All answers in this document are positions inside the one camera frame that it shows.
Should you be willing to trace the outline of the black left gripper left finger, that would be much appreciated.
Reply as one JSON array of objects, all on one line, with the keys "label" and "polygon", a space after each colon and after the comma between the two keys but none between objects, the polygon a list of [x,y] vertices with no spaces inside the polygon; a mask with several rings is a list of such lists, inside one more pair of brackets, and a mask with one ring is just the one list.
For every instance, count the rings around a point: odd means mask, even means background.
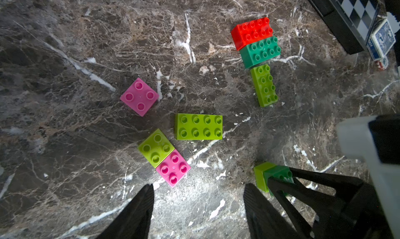
[{"label": "black left gripper left finger", "polygon": [[98,239],[147,239],[154,208],[153,185],[145,185]]}]

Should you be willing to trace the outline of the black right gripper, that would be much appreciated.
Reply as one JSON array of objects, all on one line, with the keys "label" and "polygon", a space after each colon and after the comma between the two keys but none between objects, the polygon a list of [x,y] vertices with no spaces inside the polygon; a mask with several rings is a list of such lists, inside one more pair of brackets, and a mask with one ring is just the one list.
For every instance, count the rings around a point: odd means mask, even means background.
[{"label": "black right gripper", "polygon": [[[284,208],[301,239],[392,239],[375,188],[365,181],[337,174],[290,169],[294,183],[268,179],[268,187]],[[335,189],[325,194],[307,188],[308,180]],[[317,215],[309,225],[299,211],[286,199],[291,195],[309,206]]]}]

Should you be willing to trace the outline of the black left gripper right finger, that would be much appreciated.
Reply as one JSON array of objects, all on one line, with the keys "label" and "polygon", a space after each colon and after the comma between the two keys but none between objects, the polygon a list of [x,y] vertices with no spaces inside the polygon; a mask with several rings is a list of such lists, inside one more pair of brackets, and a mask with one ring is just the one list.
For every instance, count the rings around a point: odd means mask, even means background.
[{"label": "black left gripper right finger", "polygon": [[243,200],[252,239],[300,237],[255,185],[251,183],[245,185]]}]

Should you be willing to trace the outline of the lime green lego stack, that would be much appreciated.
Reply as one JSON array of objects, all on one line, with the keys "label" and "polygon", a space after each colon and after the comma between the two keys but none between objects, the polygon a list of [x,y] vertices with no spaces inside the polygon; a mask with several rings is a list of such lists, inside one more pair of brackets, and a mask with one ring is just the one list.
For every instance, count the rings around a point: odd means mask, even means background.
[{"label": "lime green lego stack", "polygon": [[268,179],[275,178],[284,182],[294,183],[293,174],[287,166],[280,166],[270,162],[265,162],[255,166],[253,170],[255,173],[256,186],[260,190],[270,193],[271,196],[274,196],[274,194],[269,190],[267,183]]}]

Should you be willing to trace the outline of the dark green 2x4 lego brick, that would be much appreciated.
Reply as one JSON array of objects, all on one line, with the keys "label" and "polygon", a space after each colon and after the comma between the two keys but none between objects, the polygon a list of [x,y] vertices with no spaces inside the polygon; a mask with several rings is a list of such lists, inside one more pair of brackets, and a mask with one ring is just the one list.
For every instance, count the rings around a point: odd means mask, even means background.
[{"label": "dark green 2x4 lego brick", "polygon": [[280,54],[281,47],[278,45],[276,36],[251,43],[240,50],[245,69],[256,66]]}]

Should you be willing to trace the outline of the red lego brick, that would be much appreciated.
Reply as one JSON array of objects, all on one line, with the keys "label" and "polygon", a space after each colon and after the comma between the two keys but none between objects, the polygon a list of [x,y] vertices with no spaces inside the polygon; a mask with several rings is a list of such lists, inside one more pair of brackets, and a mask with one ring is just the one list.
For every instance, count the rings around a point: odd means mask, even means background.
[{"label": "red lego brick", "polygon": [[269,18],[264,17],[236,25],[231,36],[236,50],[239,51],[251,43],[272,37],[273,29]]}]

